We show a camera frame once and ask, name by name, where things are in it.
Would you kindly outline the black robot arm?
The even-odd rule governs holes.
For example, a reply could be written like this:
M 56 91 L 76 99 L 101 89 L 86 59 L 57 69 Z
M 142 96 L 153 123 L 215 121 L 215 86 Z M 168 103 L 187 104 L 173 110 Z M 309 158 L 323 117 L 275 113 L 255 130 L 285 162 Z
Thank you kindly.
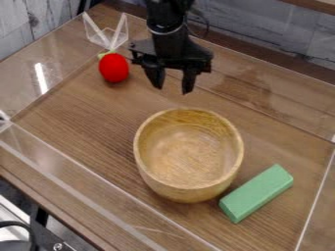
M 187 13 L 195 0 L 145 0 L 150 37 L 132 40 L 130 62 L 144 69 L 152 86 L 161 89 L 165 69 L 183 71 L 181 94 L 193 90 L 196 76 L 211 71 L 213 53 L 189 38 Z

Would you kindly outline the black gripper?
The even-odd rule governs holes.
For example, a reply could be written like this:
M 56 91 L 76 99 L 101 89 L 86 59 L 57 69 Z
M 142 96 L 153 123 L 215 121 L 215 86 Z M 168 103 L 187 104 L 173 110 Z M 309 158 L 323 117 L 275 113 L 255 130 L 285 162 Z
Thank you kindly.
M 184 70 L 183 95 L 193 90 L 197 73 L 208 73 L 212 70 L 213 53 L 191 39 L 185 26 L 173 33 L 153 33 L 146 39 L 132 40 L 128 49 L 132 53 L 132 63 L 144 65 L 146 78 L 156 89 L 164 87 L 165 68 Z M 154 63 L 144 64 L 145 59 Z

